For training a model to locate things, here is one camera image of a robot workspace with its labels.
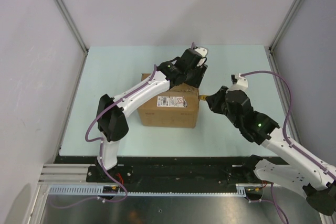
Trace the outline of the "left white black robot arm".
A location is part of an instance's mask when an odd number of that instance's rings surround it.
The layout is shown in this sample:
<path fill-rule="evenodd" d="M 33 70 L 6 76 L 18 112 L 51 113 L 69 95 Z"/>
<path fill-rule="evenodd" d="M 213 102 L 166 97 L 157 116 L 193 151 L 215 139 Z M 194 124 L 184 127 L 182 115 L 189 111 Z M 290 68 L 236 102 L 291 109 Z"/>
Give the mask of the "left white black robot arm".
<path fill-rule="evenodd" d="M 106 94 L 100 98 L 97 123 L 102 134 L 102 151 L 98 156 L 97 174 L 103 181 L 115 178 L 119 141 L 129 131 L 127 118 L 151 98 L 175 86 L 186 84 L 198 88 L 207 69 L 207 54 L 207 48 L 192 46 L 180 57 L 154 66 L 146 79 L 129 90 L 115 97 Z"/>

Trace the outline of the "brown cardboard express box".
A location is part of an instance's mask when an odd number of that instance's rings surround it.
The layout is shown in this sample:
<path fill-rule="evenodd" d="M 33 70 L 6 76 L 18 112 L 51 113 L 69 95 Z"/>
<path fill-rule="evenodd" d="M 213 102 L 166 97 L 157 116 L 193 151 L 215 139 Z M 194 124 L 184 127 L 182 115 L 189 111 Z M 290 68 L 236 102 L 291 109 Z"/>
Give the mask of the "brown cardboard express box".
<path fill-rule="evenodd" d="M 199 89 L 181 84 L 151 98 L 138 108 L 144 126 L 182 127 L 196 126 L 200 107 Z"/>

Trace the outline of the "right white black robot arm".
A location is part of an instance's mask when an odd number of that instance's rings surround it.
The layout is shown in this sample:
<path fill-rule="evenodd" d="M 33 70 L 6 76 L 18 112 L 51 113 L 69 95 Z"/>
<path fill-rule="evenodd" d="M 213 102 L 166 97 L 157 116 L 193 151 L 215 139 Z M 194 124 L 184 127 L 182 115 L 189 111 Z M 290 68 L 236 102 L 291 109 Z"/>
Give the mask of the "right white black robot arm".
<path fill-rule="evenodd" d="M 260 179 L 278 184 L 302 196 L 319 213 L 335 213 L 335 166 L 290 138 L 272 118 L 254 110 L 243 90 L 222 86 L 204 101 L 212 112 L 225 115 L 247 141 L 272 151 L 287 163 L 278 166 L 254 156 L 253 162 L 242 169 L 245 181 Z"/>

